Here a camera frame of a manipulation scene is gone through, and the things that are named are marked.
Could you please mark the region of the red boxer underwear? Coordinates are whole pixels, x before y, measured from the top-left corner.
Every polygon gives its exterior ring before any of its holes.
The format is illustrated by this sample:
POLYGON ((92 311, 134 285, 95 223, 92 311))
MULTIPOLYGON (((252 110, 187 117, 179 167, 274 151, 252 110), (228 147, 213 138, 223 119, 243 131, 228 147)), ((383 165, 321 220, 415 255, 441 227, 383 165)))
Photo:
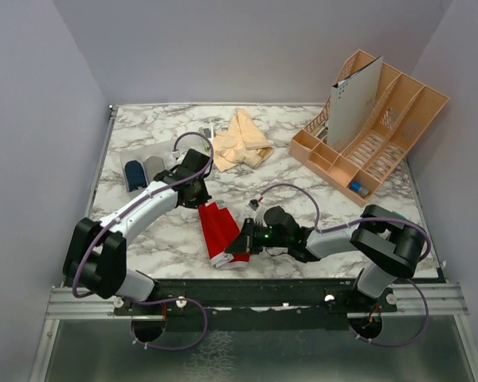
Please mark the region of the red boxer underwear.
POLYGON ((221 270, 247 267, 250 259, 249 254, 229 254, 225 252, 225 249, 240 233, 240 229, 230 211, 226 207, 220 207, 217 202, 213 202, 200 205, 198 215, 210 265, 221 270))

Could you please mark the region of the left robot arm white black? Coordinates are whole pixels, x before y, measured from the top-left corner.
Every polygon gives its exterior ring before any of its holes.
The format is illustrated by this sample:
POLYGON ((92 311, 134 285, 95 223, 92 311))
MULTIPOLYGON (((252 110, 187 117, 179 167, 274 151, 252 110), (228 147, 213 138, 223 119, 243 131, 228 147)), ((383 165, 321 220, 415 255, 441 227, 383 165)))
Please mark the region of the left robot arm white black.
POLYGON ((62 268, 76 296, 129 298, 139 312, 155 312, 160 303, 155 281, 127 266, 127 247, 155 220, 177 207, 204 205, 210 199, 204 178, 211 166, 210 156, 190 149, 180 164, 156 174, 144 191, 119 210, 100 220, 81 219, 62 268))

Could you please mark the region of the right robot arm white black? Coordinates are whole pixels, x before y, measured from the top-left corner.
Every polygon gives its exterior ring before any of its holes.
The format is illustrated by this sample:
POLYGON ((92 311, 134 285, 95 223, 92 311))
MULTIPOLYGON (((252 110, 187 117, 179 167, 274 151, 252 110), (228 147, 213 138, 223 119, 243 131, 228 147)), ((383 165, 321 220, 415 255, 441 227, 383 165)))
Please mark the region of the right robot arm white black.
POLYGON ((413 278, 430 252, 431 241, 420 225, 378 205, 366 206, 357 220, 322 232, 297 224, 291 214, 275 206, 259 221, 246 219, 225 253, 256 255, 267 248, 285 248, 301 263, 360 251, 370 266, 360 272, 350 301, 356 310, 368 311, 394 281, 413 278))

